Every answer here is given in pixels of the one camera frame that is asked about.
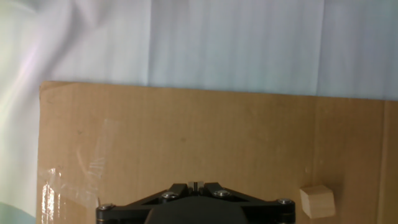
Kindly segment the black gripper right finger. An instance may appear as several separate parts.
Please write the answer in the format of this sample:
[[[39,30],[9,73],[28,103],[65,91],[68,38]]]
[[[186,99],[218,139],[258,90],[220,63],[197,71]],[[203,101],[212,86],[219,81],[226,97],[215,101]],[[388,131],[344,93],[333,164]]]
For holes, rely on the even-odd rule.
[[[295,202],[289,198],[265,201],[217,182],[197,182],[196,195],[213,199],[216,208],[225,208],[227,215],[244,218],[245,223],[295,223]]]

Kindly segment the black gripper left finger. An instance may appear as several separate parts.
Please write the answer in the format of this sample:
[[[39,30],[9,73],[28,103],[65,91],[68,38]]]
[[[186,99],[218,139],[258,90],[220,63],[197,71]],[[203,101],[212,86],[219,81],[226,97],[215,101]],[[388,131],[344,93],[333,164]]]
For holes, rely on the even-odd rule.
[[[169,189],[127,205],[101,204],[96,208],[96,224],[144,223],[149,212],[158,205],[193,195],[195,195],[195,182],[189,182],[173,184]]]

